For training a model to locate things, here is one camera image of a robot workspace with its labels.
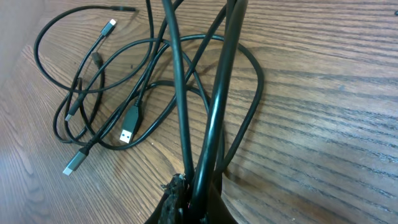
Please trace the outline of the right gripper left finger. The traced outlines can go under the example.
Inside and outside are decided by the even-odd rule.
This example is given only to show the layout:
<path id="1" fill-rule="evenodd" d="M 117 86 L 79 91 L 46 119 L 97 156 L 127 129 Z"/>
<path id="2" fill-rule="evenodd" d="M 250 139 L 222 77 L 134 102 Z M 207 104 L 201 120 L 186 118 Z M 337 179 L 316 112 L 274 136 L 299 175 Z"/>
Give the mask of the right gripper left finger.
<path id="1" fill-rule="evenodd" d="M 187 185 L 183 174 L 175 174 L 165 186 L 164 194 L 152 215 L 145 224 L 183 223 L 183 210 L 186 207 Z"/>

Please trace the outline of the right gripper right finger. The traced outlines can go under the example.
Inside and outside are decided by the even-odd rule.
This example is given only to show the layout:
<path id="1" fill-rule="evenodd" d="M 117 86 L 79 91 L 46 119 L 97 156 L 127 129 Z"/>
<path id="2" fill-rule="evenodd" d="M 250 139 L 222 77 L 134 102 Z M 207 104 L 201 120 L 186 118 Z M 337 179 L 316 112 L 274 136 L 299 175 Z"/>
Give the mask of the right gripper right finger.
<path id="1" fill-rule="evenodd" d="M 238 224 L 222 200 L 216 187 L 211 184 L 206 207 L 206 223 Z"/>

